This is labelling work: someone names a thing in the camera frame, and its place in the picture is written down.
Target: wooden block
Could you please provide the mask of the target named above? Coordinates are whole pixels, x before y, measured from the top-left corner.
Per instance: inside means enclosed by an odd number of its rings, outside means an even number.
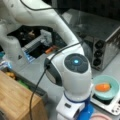
[[[9,120],[30,120],[29,101],[32,92],[0,71],[0,110]],[[33,120],[48,120],[42,99],[34,95]]]

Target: black cable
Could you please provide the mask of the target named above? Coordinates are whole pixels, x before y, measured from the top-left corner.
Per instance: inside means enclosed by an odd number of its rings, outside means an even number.
[[[55,45],[55,37],[56,36],[55,36],[55,32],[53,29],[51,30],[51,33],[52,33],[52,44]]]
[[[76,44],[73,44],[73,45],[71,45],[71,46],[65,47],[65,48],[57,51],[57,52],[52,56],[52,58],[50,59],[49,63],[46,65],[46,67],[45,67],[45,69],[44,69],[44,72],[42,73],[39,81],[37,82],[36,87],[35,87],[32,95],[31,95],[31,98],[30,98],[29,113],[30,113],[30,119],[31,119],[31,120],[33,120],[33,116],[32,116],[32,100],[33,100],[34,94],[36,93],[36,90],[37,90],[37,88],[38,88],[38,85],[39,85],[39,83],[41,82],[41,80],[42,80],[42,78],[43,78],[46,70],[50,67],[51,61],[54,59],[54,57],[55,57],[57,54],[61,53],[62,51],[66,50],[66,49],[68,49],[68,48],[70,48],[70,47],[76,46],[76,45],[78,45],[78,44],[81,44],[81,45],[82,45],[82,43],[83,43],[83,41],[81,41],[81,42],[79,42],[79,43],[76,43]]]

